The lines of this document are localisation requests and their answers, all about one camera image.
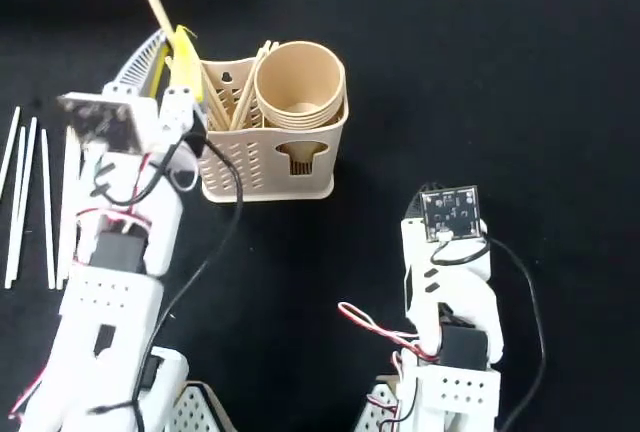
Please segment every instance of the circuit board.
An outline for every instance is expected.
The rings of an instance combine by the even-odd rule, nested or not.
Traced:
[[[70,114],[71,126],[80,143],[101,140],[114,152],[140,153],[131,106],[106,100],[70,99],[58,97],[60,105]]]
[[[475,185],[422,192],[421,199],[427,242],[439,242],[444,233],[452,234],[451,240],[482,236]]]

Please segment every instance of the white robotic arm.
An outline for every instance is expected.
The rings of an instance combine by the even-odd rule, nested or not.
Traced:
[[[491,365],[504,343],[475,187],[419,192],[401,230],[405,313],[426,360],[403,349],[395,393],[376,385],[355,430],[493,432],[500,373]]]
[[[134,54],[102,95],[61,97],[81,143],[90,149],[77,187],[80,229],[75,260],[60,307],[61,322],[40,387],[31,397],[21,432],[126,432],[136,429],[131,406],[107,413],[95,408],[131,399],[138,372],[146,367],[140,411],[146,432],[160,432],[186,379],[178,352],[145,349],[158,320],[164,275],[171,261],[182,204],[158,164],[171,151],[166,171],[198,173],[197,156],[181,141],[189,130],[206,130],[189,87],[172,91],[159,114],[155,94],[164,38],[154,34]],[[110,342],[99,350],[100,342]]]

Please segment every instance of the black tabletop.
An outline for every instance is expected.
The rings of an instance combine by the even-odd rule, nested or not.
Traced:
[[[399,221],[428,180],[477,184],[492,235],[538,284],[550,364],[516,430],[615,429],[635,418],[640,0],[164,2],[203,57],[307,39],[347,67],[352,115],[331,197],[248,204],[223,260],[158,341],[186,355],[239,430],[350,430],[374,377],[391,372],[393,346],[341,318],[336,302],[408,327]],[[22,105],[24,123],[36,115],[49,130],[54,221],[63,158],[54,97],[101,90],[155,28],[143,0],[0,0],[0,125]],[[21,275],[0,292],[0,411],[46,362],[59,320],[61,293],[46,289],[38,155],[34,167]],[[185,198],[166,295],[229,217],[229,206]],[[524,279],[499,251],[492,262],[504,416],[538,349]]]

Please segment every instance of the yellow clip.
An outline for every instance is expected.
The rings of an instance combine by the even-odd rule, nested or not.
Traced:
[[[200,57],[189,39],[189,29],[183,25],[176,27],[176,33],[173,35],[173,60],[169,85],[190,87],[198,103],[201,103],[204,98]]]

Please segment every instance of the utensil holder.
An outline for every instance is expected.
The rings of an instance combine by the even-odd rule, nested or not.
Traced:
[[[243,87],[247,85],[253,60],[202,63],[207,71],[222,77],[223,87],[232,93],[237,102]],[[228,108],[229,104],[225,102],[228,94],[223,90],[219,90],[218,94]],[[245,201],[323,199],[333,191],[333,168],[342,128],[348,117],[349,104],[345,93],[342,109],[323,127],[312,130],[270,127],[265,123],[254,95],[244,129],[210,130],[207,136],[238,169]],[[294,142],[317,142],[321,145],[311,161],[295,162],[286,152],[286,145]],[[202,192],[208,200],[235,202],[233,178],[209,150],[200,159],[200,172]]]

